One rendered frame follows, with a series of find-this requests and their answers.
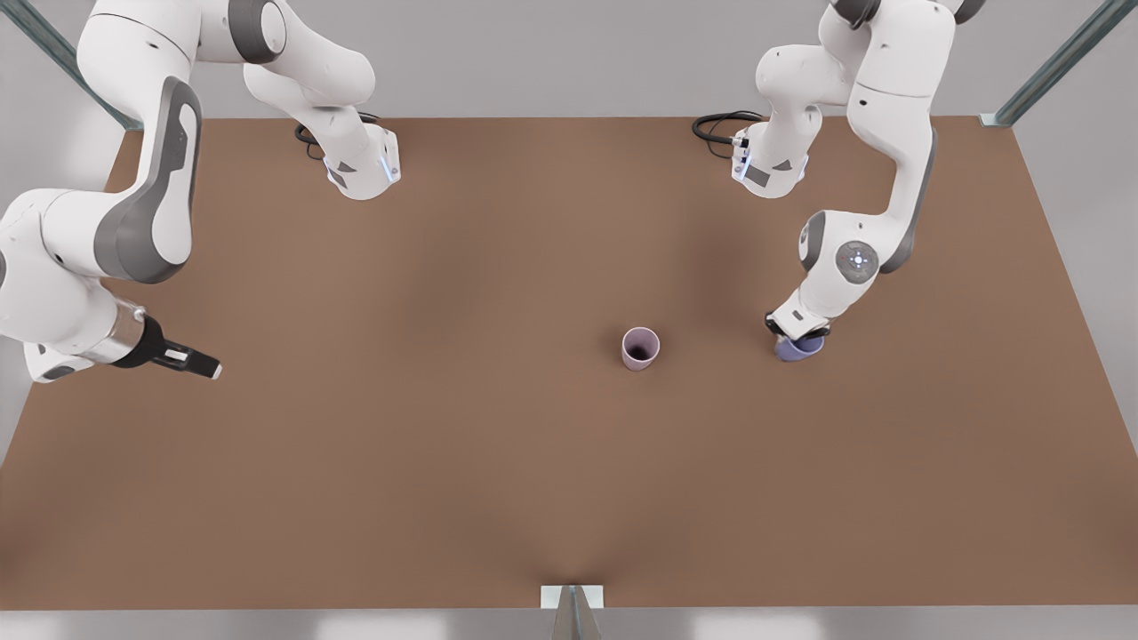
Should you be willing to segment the pink cup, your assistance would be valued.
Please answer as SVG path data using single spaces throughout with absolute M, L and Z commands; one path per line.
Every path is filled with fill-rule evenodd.
M 622 335 L 622 364 L 633 372 L 640 372 L 653 364 L 659 353 L 659 336 L 648 327 L 633 327 Z

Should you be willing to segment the silver frame post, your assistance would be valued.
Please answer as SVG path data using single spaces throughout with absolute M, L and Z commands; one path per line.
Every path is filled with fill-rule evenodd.
M 551 640 L 602 640 L 594 609 L 603 607 L 603 586 L 541 586 L 541 608 L 556 609 Z
M 13 20 L 13 24 L 20 28 L 20 32 L 28 36 L 28 40 L 35 44 L 41 52 L 46 54 L 61 69 L 61 72 L 68 74 L 68 77 L 77 84 L 81 89 L 93 98 L 93 100 L 101 106 L 106 113 L 110 114 L 118 124 L 126 131 L 141 131 L 141 122 L 126 116 L 126 114 L 121 113 L 110 104 L 106 102 L 101 97 L 99 97 L 93 89 L 88 84 L 84 77 L 81 76 L 77 56 L 75 48 L 69 43 L 61 33 L 53 28 L 50 20 L 46 19 L 42 13 L 38 11 L 28 0 L 0 0 L 0 13 Z
M 1058 84 L 1062 77 L 1066 76 L 1070 69 L 1077 67 L 1078 61 L 1083 60 L 1094 47 L 1100 44 L 1100 41 L 1137 8 L 1138 0 L 1102 0 L 1092 15 L 1067 36 L 1064 44 L 1028 77 L 1000 109 L 979 114 L 980 125 L 983 128 L 1016 125 L 1049 90 Z

